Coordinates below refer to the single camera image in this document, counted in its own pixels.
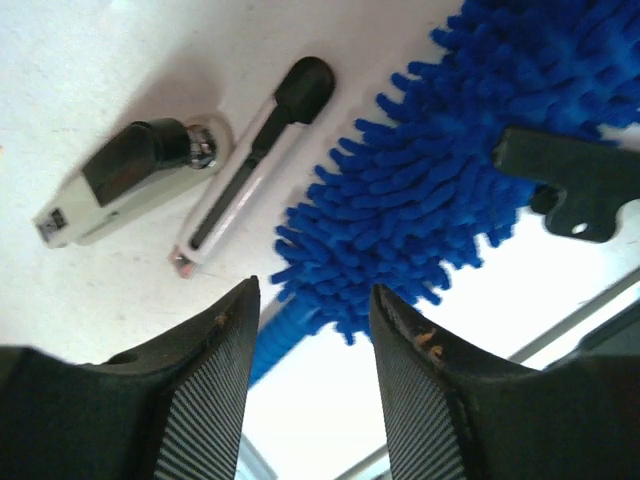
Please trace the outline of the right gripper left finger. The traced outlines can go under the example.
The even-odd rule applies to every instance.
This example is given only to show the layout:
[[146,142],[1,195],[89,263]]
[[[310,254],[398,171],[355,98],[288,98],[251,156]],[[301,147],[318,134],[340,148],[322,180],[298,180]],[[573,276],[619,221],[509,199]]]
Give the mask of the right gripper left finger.
[[1,350],[5,479],[231,479],[260,314],[256,277],[102,364]]

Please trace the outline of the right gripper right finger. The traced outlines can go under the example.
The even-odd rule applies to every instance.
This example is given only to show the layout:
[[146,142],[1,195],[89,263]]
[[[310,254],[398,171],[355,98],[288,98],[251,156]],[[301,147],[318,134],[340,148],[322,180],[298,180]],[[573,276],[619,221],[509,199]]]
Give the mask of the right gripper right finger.
[[639,359],[535,370],[458,337],[377,285],[370,330],[396,479],[635,479]]

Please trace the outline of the blue microfiber duster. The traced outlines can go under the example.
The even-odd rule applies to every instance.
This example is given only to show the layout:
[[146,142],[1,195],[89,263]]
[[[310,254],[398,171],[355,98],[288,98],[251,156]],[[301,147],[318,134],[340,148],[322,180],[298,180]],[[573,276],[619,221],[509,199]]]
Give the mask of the blue microfiber duster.
[[535,185],[490,156],[508,126],[600,141],[639,120],[635,1],[466,1],[431,34],[444,53],[391,76],[384,122],[354,123],[277,226],[280,310],[257,336],[252,383],[326,325],[368,333],[369,294],[438,304],[450,269],[478,268],[476,240],[513,234]]

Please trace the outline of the black binder clip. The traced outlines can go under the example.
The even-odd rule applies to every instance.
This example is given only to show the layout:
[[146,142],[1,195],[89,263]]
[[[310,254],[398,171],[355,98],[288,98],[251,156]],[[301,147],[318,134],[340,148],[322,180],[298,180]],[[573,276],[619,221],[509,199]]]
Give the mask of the black binder clip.
[[619,210],[639,198],[637,151],[511,126],[492,160],[500,172],[537,184],[529,206],[556,236],[607,242],[619,230]]

